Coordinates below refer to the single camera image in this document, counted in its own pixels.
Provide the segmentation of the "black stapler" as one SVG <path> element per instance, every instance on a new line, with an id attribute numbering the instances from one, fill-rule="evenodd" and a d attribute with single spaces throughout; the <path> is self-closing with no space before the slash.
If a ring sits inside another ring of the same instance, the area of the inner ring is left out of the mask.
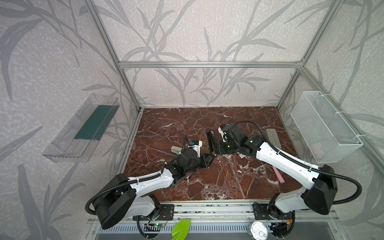
<path id="1" fill-rule="evenodd" d="M 208 139 L 208 145 L 211 155 L 221 155 L 223 153 L 223 142 L 219 141 L 214 133 L 214 131 L 209 130 L 206 132 Z"/>

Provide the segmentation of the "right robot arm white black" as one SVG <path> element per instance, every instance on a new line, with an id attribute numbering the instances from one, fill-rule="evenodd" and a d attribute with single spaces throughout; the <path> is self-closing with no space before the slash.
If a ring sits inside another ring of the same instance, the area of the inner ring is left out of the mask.
<path id="1" fill-rule="evenodd" d="M 222 155 L 241 154 L 267 163 L 295 179 L 302 187 L 285 194 L 275 194 L 267 212 L 277 217 L 283 213 L 297 210 L 312 210 L 321 215 L 328 215 L 333 205 L 349 203 L 362 193 L 362 185 L 355 179 L 338 175 L 328 165 L 319 167 L 302 161 L 274 146 L 265 133 L 247 136 L 239 123 L 223 124 L 218 128 L 222 140 L 219 150 Z M 349 197 L 336 200 L 337 180 L 344 180 L 356 186 L 356 191 Z"/>

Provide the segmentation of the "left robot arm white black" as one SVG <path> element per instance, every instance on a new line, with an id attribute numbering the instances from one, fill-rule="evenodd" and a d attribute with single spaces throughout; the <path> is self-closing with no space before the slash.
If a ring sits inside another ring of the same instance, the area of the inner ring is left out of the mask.
<path id="1" fill-rule="evenodd" d="M 188 148 L 158 172 L 130 178 L 119 174 L 87 201 L 85 211 L 97 216 L 103 229 L 126 217 L 148 216 L 160 205 L 151 197 L 152 192 L 175 186 L 188 174 L 208 168 L 215 157 L 215 152 L 198 154 Z"/>

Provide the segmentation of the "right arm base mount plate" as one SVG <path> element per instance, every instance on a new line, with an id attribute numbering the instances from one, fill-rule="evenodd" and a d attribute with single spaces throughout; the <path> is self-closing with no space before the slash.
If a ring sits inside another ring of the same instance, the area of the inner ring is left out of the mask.
<path id="1" fill-rule="evenodd" d="M 253 203 L 252 208 L 256 220 L 287 222 L 292 218 L 291 213 L 283 213 L 271 204 Z"/>

